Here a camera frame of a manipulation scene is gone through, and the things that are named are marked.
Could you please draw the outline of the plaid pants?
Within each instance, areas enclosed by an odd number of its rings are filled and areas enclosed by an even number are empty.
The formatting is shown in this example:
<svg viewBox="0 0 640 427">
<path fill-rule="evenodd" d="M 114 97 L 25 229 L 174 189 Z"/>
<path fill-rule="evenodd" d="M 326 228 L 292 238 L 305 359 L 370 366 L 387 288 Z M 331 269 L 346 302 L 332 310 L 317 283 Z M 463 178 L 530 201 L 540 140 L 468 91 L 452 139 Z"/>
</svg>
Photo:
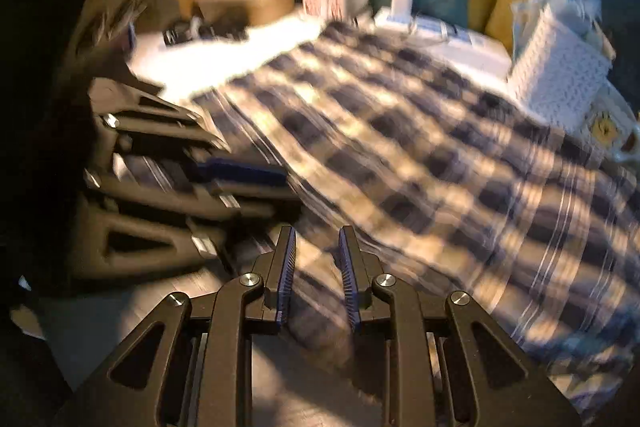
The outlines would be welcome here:
<svg viewBox="0 0 640 427">
<path fill-rule="evenodd" d="M 337 234 L 422 291 L 462 289 L 588 426 L 639 421 L 639 181 L 410 46 L 333 24 L 269 44 L 139 38 L 132 69 L 190 101 L 235 153 L 292 174 L 303 202 L 288 335 L 355 372 Z"/>
</svg>

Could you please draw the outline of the white bear mug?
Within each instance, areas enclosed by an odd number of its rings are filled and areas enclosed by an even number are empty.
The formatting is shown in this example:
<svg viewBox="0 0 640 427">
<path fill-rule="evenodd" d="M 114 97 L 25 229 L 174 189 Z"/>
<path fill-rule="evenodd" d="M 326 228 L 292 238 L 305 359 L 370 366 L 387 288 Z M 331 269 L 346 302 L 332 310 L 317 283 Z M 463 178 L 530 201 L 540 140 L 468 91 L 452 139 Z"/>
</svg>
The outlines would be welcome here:
<svg viewBox="0 0 640 427">
<path fill-rule="evenodd" d="M 639 121 L 610 82 L 592 100 L 577 136 L 617 164 L 639 164 Z"/>
</svg>

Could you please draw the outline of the white plastic basket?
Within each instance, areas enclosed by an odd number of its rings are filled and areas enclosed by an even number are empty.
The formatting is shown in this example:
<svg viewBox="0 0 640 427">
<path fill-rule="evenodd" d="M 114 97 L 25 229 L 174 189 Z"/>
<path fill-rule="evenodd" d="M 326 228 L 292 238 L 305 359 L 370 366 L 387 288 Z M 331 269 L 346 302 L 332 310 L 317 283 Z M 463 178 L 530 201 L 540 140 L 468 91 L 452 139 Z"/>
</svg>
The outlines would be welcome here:
<svg viewBox="0 0 640 427">
<path fill-rule="evenodd" d="M 615 51 L 598 25 L 585 38 L 544 8 L 509 77 L 518 104 L 547 124 L 577 130 L 604 86 Z"/>
</svg>

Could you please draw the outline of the white power strip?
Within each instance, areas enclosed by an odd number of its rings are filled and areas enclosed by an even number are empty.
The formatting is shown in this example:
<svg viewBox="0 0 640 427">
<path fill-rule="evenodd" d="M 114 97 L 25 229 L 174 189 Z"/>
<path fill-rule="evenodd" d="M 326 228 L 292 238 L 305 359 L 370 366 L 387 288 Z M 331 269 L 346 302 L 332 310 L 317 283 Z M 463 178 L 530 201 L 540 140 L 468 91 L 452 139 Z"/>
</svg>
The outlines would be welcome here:
<svg viewBox="0 0 640 427">
<path fill-rule="evenodd" d="M 506 77 L 512 67 L 510 54 L 501 42 L 438 18 L 396 17 L 390 8 L 382 8 L 375 14 L 373 23 L 376 31 L 399 37 L 409 46 L 457 67 L 464 66 L 497 78 Z"/>
</svg>

